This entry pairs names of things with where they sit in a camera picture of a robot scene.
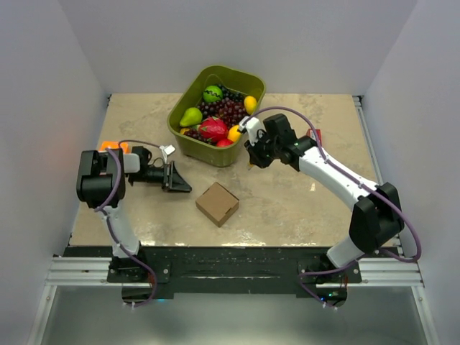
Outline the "brown cardboard express box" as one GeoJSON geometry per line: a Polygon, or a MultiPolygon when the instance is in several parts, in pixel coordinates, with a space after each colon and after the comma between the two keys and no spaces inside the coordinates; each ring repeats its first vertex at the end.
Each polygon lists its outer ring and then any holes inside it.
{"type": "Polygon", "coordinates": [[[195,205],[217,227],[222,227],[239,208],[239,199],[220,183],[213,183],[195,205]]]}

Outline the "red rectangular carton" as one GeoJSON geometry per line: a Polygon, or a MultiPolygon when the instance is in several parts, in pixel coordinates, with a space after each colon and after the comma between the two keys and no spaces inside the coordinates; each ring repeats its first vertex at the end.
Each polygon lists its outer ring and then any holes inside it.
{"type": "Polygon", "coordinates": [[[320,129],[308,129],[306,135],[311,139],[315,140],[317,144],[322,145],[322,137],[320,129]]]}

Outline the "purple grape bunch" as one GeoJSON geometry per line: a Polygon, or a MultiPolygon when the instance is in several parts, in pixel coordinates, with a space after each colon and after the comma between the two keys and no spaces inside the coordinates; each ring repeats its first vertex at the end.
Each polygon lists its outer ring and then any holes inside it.
{"type": "MultiPolygon", "coordinates": [[[[199,108],[203,114],[203,121],[208,117],[217,117],[220,118],[230,129],[231,127],[237,125],[248,113],[245,111],[244,104],[242,102],[235,102],[229,99],[224,99],[223,101],[218,101],[214,103],[202,102],[200,105],[195,106],[199,108]]],[[[202,124],[197,124],[195,126],[181,127],[179,133],[196,139],[198,141],[204,142],[206,144],[215,145],[216,143],[207,142],[199,133],[198,128],[202,124]]]]}

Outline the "dark black grape bunch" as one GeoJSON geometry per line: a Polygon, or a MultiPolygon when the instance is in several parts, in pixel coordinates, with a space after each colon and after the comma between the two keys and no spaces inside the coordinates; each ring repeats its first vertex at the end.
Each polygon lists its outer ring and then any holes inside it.
{"type": "Polygon", "coordinates": [[[243,93],[240,93],[238,91],[233,91],[224,86],[223,84],[217,84],[216,85],[223,93],[224,98],[228,98],[231,101],[235,102],[243,102],[245,95],[243,93]]]}

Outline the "red apple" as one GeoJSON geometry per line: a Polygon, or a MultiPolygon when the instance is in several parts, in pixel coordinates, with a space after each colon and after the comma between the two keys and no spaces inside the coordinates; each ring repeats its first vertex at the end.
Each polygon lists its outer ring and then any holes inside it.
{"type": "Polygon", "coordinates": [[[216,143],[217,147],[228,147],[232,145],[233,142],[230,139],[221,139],[216,143]]]}

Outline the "green pear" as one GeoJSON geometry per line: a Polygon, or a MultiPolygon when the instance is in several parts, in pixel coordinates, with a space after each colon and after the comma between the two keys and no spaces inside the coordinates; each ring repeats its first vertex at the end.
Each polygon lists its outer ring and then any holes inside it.
{"type": "Polygon", "coordinates": [[[191,127],[203,121],[203,114],[199,108],[190,107],[185,110],[179,125],[181,127],[191,127]]]}

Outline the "orange plastic box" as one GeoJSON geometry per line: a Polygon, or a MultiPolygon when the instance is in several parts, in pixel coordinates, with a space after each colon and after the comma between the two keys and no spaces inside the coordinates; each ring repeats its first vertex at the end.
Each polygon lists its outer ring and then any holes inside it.
{"type": "Polygon", "coordinates": [[[110,150],[121,149],[123,153],[125,154],[129,154],[131,152],[129,148],[129,144],[127,142],[118,143],[115,141],[103,141],[100,147],[98,148],[98,151],[103,152],[103,151],[106,151],[107,149],[110,149],[110,150]]]}

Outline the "olive green plastic basin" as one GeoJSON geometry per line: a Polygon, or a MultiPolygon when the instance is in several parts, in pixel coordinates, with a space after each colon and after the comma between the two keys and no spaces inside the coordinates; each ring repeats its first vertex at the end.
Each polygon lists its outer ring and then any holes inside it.
{"type": "Polygon", "coordinates": [[[252,96],[260,104],[266,91],[265,82],[256,75],[223,65],[204,68],[180,97],[167,117],[167,127],[175,136],[180,150],[215,167],[227,167],[236,161],[242,141],[220,147],[208,135],[200,133],[200,125],[180,125],[186,111],[194,108],[203,121],[215,119],[220,127],[231,129],[247,115],[244,98],[252,96]]]}

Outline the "yellow lemon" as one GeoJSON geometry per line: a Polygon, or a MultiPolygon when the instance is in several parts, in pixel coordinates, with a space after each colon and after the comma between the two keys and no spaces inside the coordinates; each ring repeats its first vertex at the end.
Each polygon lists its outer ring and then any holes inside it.
{"type": "Polygon", "coordinates": [[[257,99],[253,96],[246,96],[244,98],[244,108],[248,115],[252,115],[257,108],[257,99]]]}

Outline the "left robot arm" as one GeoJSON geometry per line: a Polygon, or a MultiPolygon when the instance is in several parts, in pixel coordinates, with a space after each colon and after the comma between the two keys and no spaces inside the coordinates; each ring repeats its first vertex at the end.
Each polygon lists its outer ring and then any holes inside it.
{"type": "Polygon", "coordinates": [[[149,265],[138,258],[141,244],[123,209],[126,184],[146,183],[160,186],[167,193],[190,193],[192,187],[180,176],[168,157],[175,151],[172,145],[160,147],[161,156],[143,146],[124,149],[86,150],[80,154],[76,194],[94,212],[99,213],[111,237],[112,254],[119,259],[130,258],[124,264],[124,274],[133,282],[143,281],[149,265]]]}

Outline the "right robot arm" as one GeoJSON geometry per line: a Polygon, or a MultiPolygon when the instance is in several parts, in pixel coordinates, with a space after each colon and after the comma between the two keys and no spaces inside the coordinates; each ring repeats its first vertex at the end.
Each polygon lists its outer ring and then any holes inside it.
{"type": "Polygon", "coordinates": [[[239,131],[248,135],[244,146],[251,165],[266,168],[279,160],[318,181],[351,210],[347,236],[328,249],[320,265],[324,280],[337,282],[348,264],[373,253],[403,230],[395,186],[363,178],[320,150],[316,140],[297,137],[286,115],[275,114],[263,121],[246,116],[239,131]]]}

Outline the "orange yellow mango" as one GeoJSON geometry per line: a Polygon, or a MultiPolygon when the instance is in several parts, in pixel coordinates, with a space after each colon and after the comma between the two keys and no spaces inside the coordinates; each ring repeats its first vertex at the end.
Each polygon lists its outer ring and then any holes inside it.
{"type": "Polygon", "coordinates": [[[239,131],[239,126],[235,125],[229,129],[227,139],[232,142],[238,142],[241,135],[242,133],[239,131]]]}

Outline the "green striped ball fruit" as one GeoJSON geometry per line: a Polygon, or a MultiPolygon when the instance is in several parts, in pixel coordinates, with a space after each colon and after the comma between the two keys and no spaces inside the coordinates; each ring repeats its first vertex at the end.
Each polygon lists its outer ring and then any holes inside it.
{"type": "Polygon", "coordinates": [[[203,90],[203,100],[207,103],[214,103],[223,99],[222,90],[215,85],[208,86],[203,90]]]}

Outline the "red dragon fruit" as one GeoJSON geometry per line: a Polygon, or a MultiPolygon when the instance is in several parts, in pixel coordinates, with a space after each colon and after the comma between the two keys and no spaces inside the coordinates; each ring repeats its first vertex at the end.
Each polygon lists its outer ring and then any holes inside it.
{"type": "Polygon", "coordinates": [[[216,143],[222,139],[226,139],[229,130],[220,118],[212,116],[202,122],[198,131],[207,142],[216,143]]]}

